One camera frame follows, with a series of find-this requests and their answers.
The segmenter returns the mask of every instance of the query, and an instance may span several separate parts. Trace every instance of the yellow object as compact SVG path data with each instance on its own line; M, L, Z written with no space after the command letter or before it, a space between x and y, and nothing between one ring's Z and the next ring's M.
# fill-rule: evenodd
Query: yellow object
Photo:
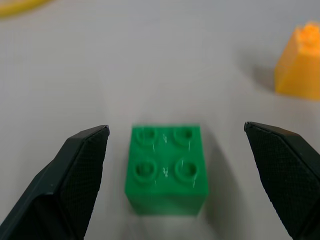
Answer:
M320 25L297 27L275 67L275 92L320 100Z
M11 0L0 3L0 17L7 17L33 9L49 0Z

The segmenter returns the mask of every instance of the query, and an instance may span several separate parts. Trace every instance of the green plastic block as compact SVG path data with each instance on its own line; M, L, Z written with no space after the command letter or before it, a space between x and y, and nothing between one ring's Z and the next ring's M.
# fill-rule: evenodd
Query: green plastic block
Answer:
M200 127L134 126L125 194L139 215L197 215L209 194Z

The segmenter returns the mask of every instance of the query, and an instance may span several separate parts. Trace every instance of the lego stud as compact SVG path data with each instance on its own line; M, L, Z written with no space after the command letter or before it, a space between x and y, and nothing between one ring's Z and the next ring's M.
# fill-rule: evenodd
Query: lego stud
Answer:
M158 132L153 127L141 128L136 133L136 139L142 146L152 146L155 144L158 137Z
M304 48L305 51L314 51L315 53L319 52L320 31L318 23L309 22L304 28L300 29L297 37L300 47Z
M133 174L138 182L143 184L150 183L156 178L157 164L151 159L140 161L134 165Z
M197 178L198 167L192 161L181 159L175 164L174 173L181 182L194 183Z
M173 137L178 144L190 147L190 143L194 137L194 131L190 127L175 128L173 131Z

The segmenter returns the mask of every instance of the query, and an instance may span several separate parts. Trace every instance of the toy brick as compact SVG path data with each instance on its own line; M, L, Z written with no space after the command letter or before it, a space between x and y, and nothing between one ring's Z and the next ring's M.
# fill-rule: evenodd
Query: toy brick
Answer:
M318 23L297 27L275 67L279 94L320 100L320 31Z
M139 215L197 215L209 194L200 127L134 126L125 194Z

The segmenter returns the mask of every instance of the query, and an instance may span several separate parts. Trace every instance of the orange lego brick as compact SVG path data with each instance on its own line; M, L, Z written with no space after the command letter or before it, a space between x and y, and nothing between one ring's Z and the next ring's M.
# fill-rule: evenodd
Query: orange lego brick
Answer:
M297 27L274 71L275 92L320 100L320 25Z

